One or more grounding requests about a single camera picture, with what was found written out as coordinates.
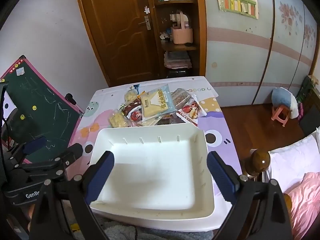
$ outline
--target door lock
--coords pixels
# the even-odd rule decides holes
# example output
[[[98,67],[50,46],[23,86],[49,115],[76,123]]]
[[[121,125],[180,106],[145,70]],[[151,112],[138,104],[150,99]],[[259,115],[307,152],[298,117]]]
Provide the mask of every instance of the door lock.
[[[148,17],[148,16],[145,16],[144,19],[145,19],[145,21],[144,21],[144,22],[141,22],[141,23],[138,23],[138,25],[145,23],[146,26],[147,26],[147,30],[148,30],[148,31],[151,30],[151,25],[150,25],[150,22],[149,22],[149,17]]]

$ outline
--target snack package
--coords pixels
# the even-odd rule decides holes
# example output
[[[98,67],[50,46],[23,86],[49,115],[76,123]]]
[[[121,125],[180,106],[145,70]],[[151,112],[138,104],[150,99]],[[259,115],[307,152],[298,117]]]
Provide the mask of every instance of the snack package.
[[[122,112],[124,113],[124,116],[126,116],[128,119],[130,119],[133,122],[133,124],[135,122],[142,121],[142,111],[141,111],[140,99],[136,98],[130,104],[125,106],[122,109]]]
[[[137,96],[138,96],[137,90],[133,86],[130,87],[130,90],[124,94],[124,101],[125,101],[124,104],[127,106],[132,101],[134,101],[137,98]]]
[[[168,84],[142,94],[140,98],[142,105],[142,121],[160,115],[172,114],[176,111]]]
[[[157,116],[157,117],[153,117],[148,120],[145,120],[145,121],[139,121],[135,124],[137,126],[152,126],[152,125],[156,125],[160,120],[161,120],[161,117]]]
[[[180,110],[178,110],[176,114],[184,122],[191,122],[195,126],[198,126],[199,117],[207,115],[205,110],[199,104],[195,95],[192,95],[189,102],[186,103]]]
[[[176,109],[181,109],[189,102],[191,95],[185,89],[178,88],[175,92],[171,93],[171,97]]]
[[[114,110],[112,115],[109,117],[109,123],[113,128],[132,126],[130,120],[125,117],[120,110]]]

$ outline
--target blue pillow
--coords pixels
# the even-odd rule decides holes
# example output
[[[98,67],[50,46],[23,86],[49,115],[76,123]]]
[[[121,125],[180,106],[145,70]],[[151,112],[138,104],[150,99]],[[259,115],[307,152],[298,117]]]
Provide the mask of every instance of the blue pillow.
[[[284,88],[274,88],[271,95],[273,106],[278,107],[284,105],[290,109],[291,106],[291,93]]]

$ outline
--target wooden door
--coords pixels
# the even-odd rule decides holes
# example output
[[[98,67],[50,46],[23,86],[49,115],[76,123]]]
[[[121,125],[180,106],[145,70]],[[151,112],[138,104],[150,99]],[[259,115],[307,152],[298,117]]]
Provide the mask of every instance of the wooden door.
[[[148,0],[80,0],[111,86],[156,79],[159,61]],[[151,29],[147,29],[148,16]]]

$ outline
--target pillow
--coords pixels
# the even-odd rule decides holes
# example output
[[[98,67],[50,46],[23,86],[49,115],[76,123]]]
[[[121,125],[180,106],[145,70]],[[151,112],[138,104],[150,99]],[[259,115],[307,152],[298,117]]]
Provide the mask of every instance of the pillow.
[[[271,163],[266,175],[278,181],[282,192],[290,192],[295,188],[305,173],[320,172],[319,148],[313,134],[269,153]]]
[[[290,109],[291,93],[284,88],[274,88],[271,94],[271,101],[274,107],[284,105]]]
[[[299,115],[298,103],[294,95],[285,88],[274,88],[271,94],[273,106],[284,105],[290,109],[290,118],[297,118]]]
[[[320,172],[308,172],[289,196],[292,200],[291,222],[294,240],[300,240],[320,212]]]
[[[320,127],[317,128],[312,134],[316,135],[316,140],[317,140],[317,143],[318,143],[318,149],[319,149],[319,152],[320,152]]]

